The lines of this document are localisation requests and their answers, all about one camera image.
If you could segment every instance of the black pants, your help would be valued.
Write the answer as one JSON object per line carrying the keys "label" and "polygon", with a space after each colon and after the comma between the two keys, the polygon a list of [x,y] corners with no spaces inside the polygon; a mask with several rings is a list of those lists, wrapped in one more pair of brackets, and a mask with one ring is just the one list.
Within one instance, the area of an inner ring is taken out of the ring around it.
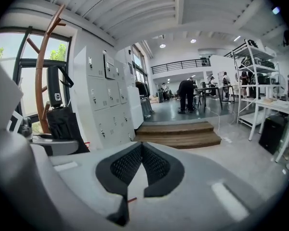
{"label": "black pants", "polygon": [[185,100],[187,96],[187,108],[193,110],[194,90],[182,90],[180,93],[181,111],[185,110]]}

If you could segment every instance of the concrete floor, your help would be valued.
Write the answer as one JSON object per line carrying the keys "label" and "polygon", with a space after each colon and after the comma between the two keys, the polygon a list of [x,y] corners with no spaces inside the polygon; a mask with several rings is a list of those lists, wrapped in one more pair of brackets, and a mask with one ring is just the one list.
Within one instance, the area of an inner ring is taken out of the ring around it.
{"label": "concrete floor", "polygon": [[[208,99],[207,106],[216,114],[208,109],[205,112],[200,109],[192,114],[180,115],[177,114],[179,106],[180,102],[177,100],[152,104],[155,113],[143,125],[208,121],[214,126],[215,133],[222,138],[221,144],[188,149],[185,150],[186,153],[202,155],[219,163],[253,186],[264,200],[281,191],[289,182],[289,172],[285,168],[285,161],[275,163],[273,156],[258,144],[259,126],[256,128],[253,140],[249,141],[250,127],[236,123],[237,103],[224,103],[221,111],[218,101]],[[247,112],[253,112],[253,110],[254,108],[250,106]],[[137,174],[144,174],[143,177],[145,177],[144,169],[140,168]],[[132,195],[135,195],[137,188],[138,186],[130,186]]]}
{"label": "concrete floor", "polygon": [[[215,113],[223,116],[231,114],[233,111],[237,112],[238,102],[231,103],[230,105],[228,103],[222,103],[222,105],[223,109],[221,109],[219,99],[208,97],[207,107],[209,107],[212,112],[207,108],[204,110],[204,106],[200,105],[199,109],[195,110],[193,113],[186,113],[185,115],[182,115],[178,114],[180,101],[173,98],[162,103],[152,103],[151,106],[154,113],[152,113],[151,117],[147,118],[145,122],[184,121],[217,116]],[[254,107],[251,105],[249,110],[253,111]]]}

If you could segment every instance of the window frame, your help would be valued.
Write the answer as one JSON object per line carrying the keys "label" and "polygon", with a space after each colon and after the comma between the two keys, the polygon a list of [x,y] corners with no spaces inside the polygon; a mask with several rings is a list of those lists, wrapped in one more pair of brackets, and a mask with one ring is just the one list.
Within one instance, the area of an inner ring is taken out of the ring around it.
{"label": "window frame", "polygon": [[[30,35],[40,35],[44,36],[45,31],[39,30],[39,29],[33,29],[33,27],[1,27],[0,28],[0,33],[24,33],[24,37],[21,41],[21,44],[19,45],[18,52],[16,55],[16,60],[15,60],[15,65],[13,69],[13,81],[19,85],[20,82],[20,77],[21,77],[21,69],[25,67],[36,67],[36,58],[22,58],[22,55],[24,53],[26,44],[27,44],[27,38],[30,37]],[[66,61],[57,61],[57,60],[49,60],[45,59],[44,60],[44,67],[47,68],[50,65],[59,65],[64,68],[66,73],[68,74],[68,60],[69,60],[69,54],[70,54],[70,47],[71,47],[71,41],[72,37],[65,37],[62,35],[58,35],[56,33],[51,34],[51,38],[53,39],[58,39],[61,41],[67,42],[67,53],[66,53]],[[65,103],[64,105],[68,105],[70,101],[70,94],[69,94],[69,88],[64,86],[63,89],[63,95],[65,98]],[[21,104],[17,105],[15,111],[19,113],[20,115],[23,115]],[[38,114],[35,115],[30,115],[31,122],[35,123],[39,121],[39,116]]]}

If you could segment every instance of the wooden stair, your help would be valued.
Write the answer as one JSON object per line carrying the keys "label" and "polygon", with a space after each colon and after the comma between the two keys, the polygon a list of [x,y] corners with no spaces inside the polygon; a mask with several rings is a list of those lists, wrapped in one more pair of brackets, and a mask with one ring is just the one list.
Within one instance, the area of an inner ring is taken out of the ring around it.
{"label": "wooden stair", "polygon": [[140,126],[134,141],[153,142],[176,149],[191,149],[218,145],[221,138],[209,122],[165,126]]}

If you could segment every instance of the black speaker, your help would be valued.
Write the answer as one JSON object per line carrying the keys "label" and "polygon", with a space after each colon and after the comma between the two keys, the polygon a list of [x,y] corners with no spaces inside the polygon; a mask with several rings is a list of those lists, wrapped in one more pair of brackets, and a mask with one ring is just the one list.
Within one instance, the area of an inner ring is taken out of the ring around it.
{"label": "black speaker", "polygon": [[279,115],[272,115],[264,122],[259,144],[272,155],[278,149],[279,141],[283,135],[286,123],[286,119]]}

